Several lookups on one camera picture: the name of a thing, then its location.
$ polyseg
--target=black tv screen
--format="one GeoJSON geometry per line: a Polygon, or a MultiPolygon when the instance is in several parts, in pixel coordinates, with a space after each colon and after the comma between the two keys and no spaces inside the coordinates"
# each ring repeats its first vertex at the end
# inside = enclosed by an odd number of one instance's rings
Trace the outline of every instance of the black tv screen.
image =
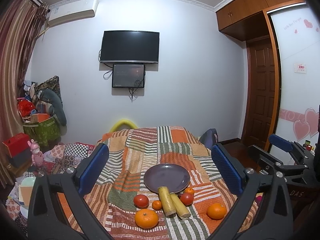
{"type": "Polygon", "coordinates": [[[114,64],[113,88],[144,88],[145,66],[138,64],[114,64]]]}
{"type": "Polygon", "coordinates": [[[105,31],[100,62],[158,63],[159,33],[105,31]]]}

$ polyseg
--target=purple plate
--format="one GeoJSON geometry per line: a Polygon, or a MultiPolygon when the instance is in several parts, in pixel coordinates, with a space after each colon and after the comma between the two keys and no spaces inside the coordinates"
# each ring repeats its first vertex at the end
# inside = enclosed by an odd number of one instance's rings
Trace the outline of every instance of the purple plate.
{"type": "Polygon", "coordinates": [[[158,194],[158,188],[166,186],[169,192],[178,193],[188,187],[190,175],[180,165],[161,163],[149,168],[143,177],[146,187],[158,194]]]}

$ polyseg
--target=baseboard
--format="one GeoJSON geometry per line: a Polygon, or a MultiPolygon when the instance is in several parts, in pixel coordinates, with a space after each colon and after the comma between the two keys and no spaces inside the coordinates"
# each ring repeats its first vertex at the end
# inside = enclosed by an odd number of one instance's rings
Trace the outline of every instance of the baseboard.
{"type": "Polygon", "coordinates": [[[240,138],[234,138],[234,139],[230,139],[230,140],[221,141],[219,143],[224,145],[224,144],[229,144],[229,143],[233,143],[233,142],[241,142],[241,139],[240,138]]]}

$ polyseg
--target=pink rabbit figurine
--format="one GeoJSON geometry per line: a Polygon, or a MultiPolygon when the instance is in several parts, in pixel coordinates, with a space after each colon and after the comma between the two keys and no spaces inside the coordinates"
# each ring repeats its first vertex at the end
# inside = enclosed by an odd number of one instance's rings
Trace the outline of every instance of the pink rabbit figurine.
{"type": "Polygon", "coordinates": [[[42,151],[40,151],[39,145],[33,139],[31,139],[31,142],[28,141],[28,145],[30,146],[30,150],[31,150],[31,153],[32,153],[32,163],[33,163],[33,165],[38,167],[38,168],[41,167],[44,158],[43,158],[42,151]]]}

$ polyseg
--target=striped curtain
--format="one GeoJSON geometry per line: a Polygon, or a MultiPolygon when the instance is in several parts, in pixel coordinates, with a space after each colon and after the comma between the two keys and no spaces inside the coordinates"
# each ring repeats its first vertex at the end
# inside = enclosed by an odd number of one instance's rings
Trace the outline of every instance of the striped curtain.
{"type": "Polygon", "coordinates": [[[0,182],[13,184],[6,166],[3,141],[23,132],[17,108],[19,90],[34,48],[45,22],[47,4],[39,8],[30,0],[14,0],[0,19],[0,182]]]}

